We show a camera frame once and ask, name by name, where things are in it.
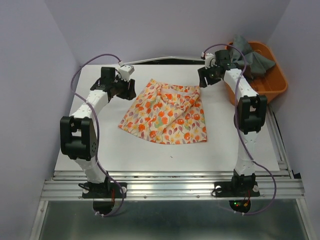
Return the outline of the floral orange skirt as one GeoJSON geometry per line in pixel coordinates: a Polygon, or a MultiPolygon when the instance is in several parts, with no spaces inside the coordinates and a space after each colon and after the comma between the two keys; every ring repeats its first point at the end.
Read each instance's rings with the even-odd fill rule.
{"type": "Polygon", "coordinates": [[[151,79],[128,109],[118,127],[135,137],[163,145],[207,141],[199,86],[151,79]]]}

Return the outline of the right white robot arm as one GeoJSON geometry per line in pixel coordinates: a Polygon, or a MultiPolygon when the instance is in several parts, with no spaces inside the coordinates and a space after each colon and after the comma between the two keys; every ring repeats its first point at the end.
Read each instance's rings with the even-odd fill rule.
{"type": "Polygon", "coordinates": [[[206,88],[224,81],[234,93],[234,125],[239,136],[238,154],[233,176],[230,181],[215,182],[212,195],[241,197],[246,194],[259,196],[256,182],[253,152],[265,124],[268,99],[258,94],[247,82],[242,70],[231,61],[228,50],[214,54],[202,53],[204,67],[198,69],[199,86],[206,88]]]}

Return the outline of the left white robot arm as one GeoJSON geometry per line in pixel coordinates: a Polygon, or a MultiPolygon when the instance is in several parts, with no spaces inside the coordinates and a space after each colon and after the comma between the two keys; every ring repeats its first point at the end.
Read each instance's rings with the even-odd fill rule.
{"type": "Polygon", "coordinates": [[[84,103],[70,116],[60,120],[60,149],[63,155],[74,160],[84,171],[87,182],[81,183],[84,196],[102,198],[111,193],[111,180],[97,160],[99,112],[116,96],[124,100],[136,97],[132,65],[119,68],[102,67],[84,103]]]}

